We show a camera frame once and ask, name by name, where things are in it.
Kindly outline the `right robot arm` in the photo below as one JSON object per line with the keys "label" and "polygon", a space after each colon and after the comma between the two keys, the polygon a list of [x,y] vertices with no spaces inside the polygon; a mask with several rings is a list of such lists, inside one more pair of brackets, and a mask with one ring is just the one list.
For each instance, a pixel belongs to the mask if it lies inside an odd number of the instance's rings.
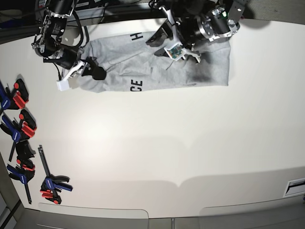
{"label": "right robot arm", "polygon": [[[93,57],[81,56],[84,53],[84,44],[90,41],[87,27],[81,25],[75,8],[76,0],[48,0],[45,4],[45,13],[40,27],[40,33],[35,35],[31,44],[36,54],[43,58],[44,63],[52,63],[68,72],[59,76],[59,82],[67,81],[74,76],[91,76],[94,80],[105,80],[107,72],[100,67]],[[73,16],[77,23],[80,40],[74,45],[62,43],[66,30],[67,19]]]}

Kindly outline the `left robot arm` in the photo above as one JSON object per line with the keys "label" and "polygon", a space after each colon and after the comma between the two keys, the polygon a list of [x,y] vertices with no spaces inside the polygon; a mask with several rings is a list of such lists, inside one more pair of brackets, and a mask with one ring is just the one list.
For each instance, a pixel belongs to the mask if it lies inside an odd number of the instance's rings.
{"label": "left robot arm", "polygon": [[159,48],[156,56],[173,61],[191,56],[200,63],[196,44],[236,34],[247,4],[246,0],[152,0],[149,7],[162,11],[166,20],[146,45]]}

